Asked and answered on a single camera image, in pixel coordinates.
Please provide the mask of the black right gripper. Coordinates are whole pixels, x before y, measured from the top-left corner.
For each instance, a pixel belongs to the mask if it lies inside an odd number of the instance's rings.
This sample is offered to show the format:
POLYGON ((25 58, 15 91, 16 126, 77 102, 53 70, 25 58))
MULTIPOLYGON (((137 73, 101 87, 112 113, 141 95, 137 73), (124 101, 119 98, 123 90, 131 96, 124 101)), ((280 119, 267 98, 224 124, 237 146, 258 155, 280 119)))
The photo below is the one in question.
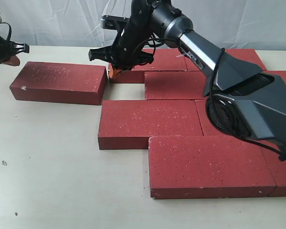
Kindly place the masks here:
POLYGON ((110 63, 108 76, 114 80, 122 71, 154 61, 153 54, 142 51, 151 36, 152 31, 148 27, 134 25, 129 19, 124 29, 117 31, 112 45, 89 50, 89 60, 110 63))

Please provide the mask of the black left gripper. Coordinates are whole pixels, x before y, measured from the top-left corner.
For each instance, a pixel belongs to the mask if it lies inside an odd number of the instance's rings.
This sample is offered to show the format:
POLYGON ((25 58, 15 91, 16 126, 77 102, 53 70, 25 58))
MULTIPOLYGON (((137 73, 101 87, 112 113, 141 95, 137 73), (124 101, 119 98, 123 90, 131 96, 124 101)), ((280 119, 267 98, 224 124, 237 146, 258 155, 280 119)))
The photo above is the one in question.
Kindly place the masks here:
POLYGON ((0 64, 8 66, 19 66, 19 53, 29 53, 30 47, 26 43, 17 43, 5 40, 0 36, 0 64))

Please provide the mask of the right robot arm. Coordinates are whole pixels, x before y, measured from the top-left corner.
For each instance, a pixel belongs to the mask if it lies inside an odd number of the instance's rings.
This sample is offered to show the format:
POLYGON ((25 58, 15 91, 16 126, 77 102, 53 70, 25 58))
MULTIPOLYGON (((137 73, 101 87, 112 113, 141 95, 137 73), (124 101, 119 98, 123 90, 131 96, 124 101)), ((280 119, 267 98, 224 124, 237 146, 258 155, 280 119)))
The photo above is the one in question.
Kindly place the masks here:
POLYGON ((113 75, 152 63, 144 46, 176 48, 205 75, 203 97, 211 124, 220 132, 262 146, 286 162, 286 83, 257 64, 228 54, 193 29, 169 0, 134 0, 129 18, 102 16, 102 28, 116 30, 112 45, 91 49, 90 60, 112 65, 113 75))

